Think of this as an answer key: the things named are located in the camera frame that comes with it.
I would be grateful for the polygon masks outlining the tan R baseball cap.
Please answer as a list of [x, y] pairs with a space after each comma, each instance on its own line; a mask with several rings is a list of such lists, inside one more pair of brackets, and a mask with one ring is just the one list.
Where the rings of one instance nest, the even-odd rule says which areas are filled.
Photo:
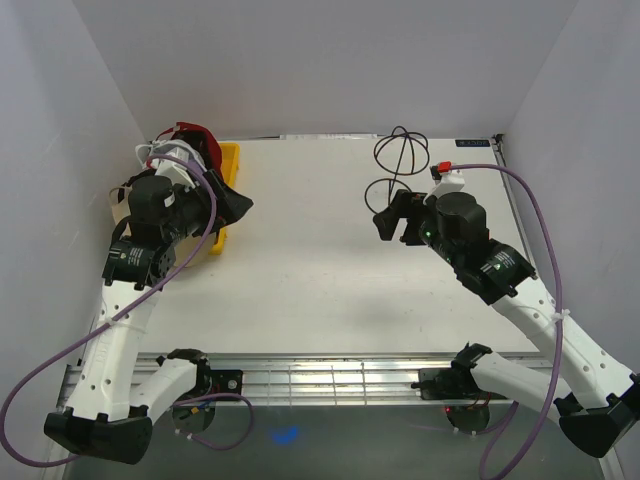
[[139, 189], [118, 186], [123, 195], [111, 205], [116, 228], [110, 242], [111, 252], [123, 252], [119, 242], [129, 242], [129, 259], [134, 265], [148, 267], [152, 273], [165, 274], [169, 265], [193, 266], [208, 255], [217, 239], [214, 218], [201, 210], [202, 203], [169, 185], [161, 178], [142, 179]]

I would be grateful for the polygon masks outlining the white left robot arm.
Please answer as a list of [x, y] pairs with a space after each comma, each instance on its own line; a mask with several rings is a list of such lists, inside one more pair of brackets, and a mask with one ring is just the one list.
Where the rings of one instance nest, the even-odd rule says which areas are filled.
[[131, 382], [141, 340], [157, 303], [154, 288], [175, 271], [183, 240], [205, 238], [238, 221], [251, 199], [228, 187], [214, 170], [194, 186], [167, 175], [143, 174], [130, 185], [128, 215], [112, 234], [102, 278], [102, 305], [75, 389], [64, 410], [51, 413], [44, 433], [73, 454], [134, 465], [146, 453], [153, 426], [174, 403], [204, 409], [239, 399], [230, 387], [236, 370], [214, 370], [196, 349], [158, 358], [158, 370]]

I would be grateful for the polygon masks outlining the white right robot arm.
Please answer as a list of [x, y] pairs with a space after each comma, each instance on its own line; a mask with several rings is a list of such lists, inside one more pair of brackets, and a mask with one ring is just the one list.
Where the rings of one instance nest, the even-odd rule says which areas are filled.
[[534, 267], [513, 247], [491, 238], [486, 211], [464, 192], [441, 196], [396, 192], [373, 217], [379, 236], [427, 246], [456, 279], [508, 319], [548, 360], [559, 380], [548, 416], [582, 452], [604, 457], [639, 419], [639, 376], [609, 356], [556, 300]]

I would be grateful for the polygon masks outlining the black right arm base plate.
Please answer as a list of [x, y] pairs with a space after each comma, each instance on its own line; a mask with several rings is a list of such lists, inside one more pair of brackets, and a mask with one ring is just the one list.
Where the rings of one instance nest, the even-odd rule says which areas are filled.
[[485, 400], [490, 393], [481, 390], [468, 371], [454, 368], [426, 368], [418, 371], [411, 384], [423, 400]]

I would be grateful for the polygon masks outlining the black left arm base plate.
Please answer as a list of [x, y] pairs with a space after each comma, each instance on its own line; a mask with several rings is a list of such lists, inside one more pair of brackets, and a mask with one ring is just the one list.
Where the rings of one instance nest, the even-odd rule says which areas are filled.
[[188, 398], [207, 394], [241, 394], [244, 372], [242, 370], [208, 369], [198, 373], [195, 386], [186, 393]]

